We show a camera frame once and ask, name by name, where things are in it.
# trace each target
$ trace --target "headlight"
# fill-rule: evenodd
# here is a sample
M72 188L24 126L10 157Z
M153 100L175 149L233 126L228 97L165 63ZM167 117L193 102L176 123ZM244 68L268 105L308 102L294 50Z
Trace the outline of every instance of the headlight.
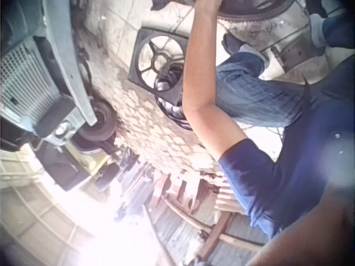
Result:
M57 129L55 130L54 134L56 137L63 137L67 134L72 127L71 123L68 121L62 122Z

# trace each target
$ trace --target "radiator fan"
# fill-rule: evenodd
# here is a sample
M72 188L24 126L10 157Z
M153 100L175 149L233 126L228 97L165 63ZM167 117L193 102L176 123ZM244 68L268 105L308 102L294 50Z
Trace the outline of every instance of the radiator fan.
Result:
M173 64L184 65L187 37L157 29L141 28L134 45L128 80L177 106L181 101L182 77L173 86L157 89L155 80Z

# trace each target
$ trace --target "stone wall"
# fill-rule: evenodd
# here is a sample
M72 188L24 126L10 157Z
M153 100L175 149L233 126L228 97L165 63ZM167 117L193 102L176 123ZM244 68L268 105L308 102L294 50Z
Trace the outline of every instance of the stone wall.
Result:
M174 124L150 93L129 82L119 59L98 48L97 37L82 32L82 41L90 55L94 90L112 104L123 122L120 141L164 173L187 170L222 175L196 135Z

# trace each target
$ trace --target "blue shirt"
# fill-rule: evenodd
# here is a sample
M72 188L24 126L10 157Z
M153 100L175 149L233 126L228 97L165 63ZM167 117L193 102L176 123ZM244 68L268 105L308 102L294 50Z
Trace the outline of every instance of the blue shirt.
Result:
M272 238L319 203L329 178L355 178L353 134L354 105L328 100L285 128L277 162L245 139L219 165L251 225Z

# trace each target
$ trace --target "hand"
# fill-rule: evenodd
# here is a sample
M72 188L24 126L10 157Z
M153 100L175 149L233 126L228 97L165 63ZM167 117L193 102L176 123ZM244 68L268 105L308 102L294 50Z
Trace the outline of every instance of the hand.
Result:
M217 13L223 0L196 0L195 9L209 13Z

